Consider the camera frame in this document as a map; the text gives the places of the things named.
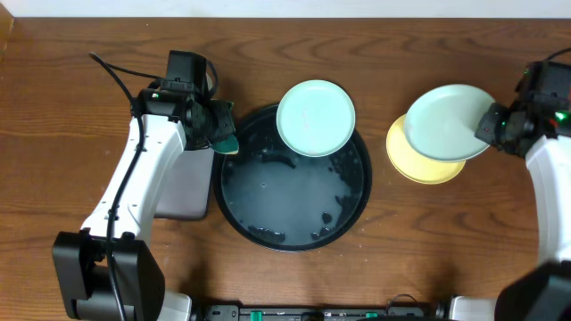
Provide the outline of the green yellow sponge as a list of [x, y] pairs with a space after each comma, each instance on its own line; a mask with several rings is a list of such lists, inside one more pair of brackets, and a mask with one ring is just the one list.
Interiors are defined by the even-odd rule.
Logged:
[[236, 138], [236, 124], [232, 113], [234, 103], [225, 100], [211, 101], [215, 119], [215, 130], [209, 137], [211, 148], [220, 154], [237, 154], [239, 143]]

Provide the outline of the light green plate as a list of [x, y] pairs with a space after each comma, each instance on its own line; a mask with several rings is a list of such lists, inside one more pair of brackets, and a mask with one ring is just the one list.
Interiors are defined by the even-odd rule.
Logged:
[[409, 108], [404, 135], [411, 148], [442, 162], [465, 161], [489, 144], [475, 137], [478, 123], [495, 102], [470, 85], [439, 86], [421, 95]]
[[285, 145], [307, 157], [324, 157], [350, 140], [356, 124], [351, 97], [321, 79], [290, 88], [277, 107], [277, 132]]

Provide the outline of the yellow plate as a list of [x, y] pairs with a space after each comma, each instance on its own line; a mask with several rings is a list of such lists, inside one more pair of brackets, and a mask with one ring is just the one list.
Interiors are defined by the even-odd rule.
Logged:
[[386, 150], [394, 167], [406, 178], [425, 185], [438, 185], [455, 178], [466, 162], [442, 162], [416, 152], [404, 134], [405, 118], [400, 116], [387, 132]]

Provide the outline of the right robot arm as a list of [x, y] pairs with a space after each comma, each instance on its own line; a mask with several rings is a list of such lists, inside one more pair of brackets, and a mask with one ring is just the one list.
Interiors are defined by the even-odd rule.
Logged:
[[498, 103], [481, 118], [476, 138], [525, 159], [532, 178], [538, 265], [495, 299], [457, 296], [450, 320], [570, 318], [570, 112], [539, 103]]

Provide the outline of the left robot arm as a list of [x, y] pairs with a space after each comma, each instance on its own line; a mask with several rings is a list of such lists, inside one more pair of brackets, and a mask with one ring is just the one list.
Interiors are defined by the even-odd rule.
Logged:
[[102, 199], [77, 232], [54, 241], [54, 267], [68, 317], [188, 320], [192, 300], [167, 290], [150, 251], [168, 176], [184, 152], [235, 141], [230, 101], [210, 90], [146, 88], [132, 105], [128, 142]]

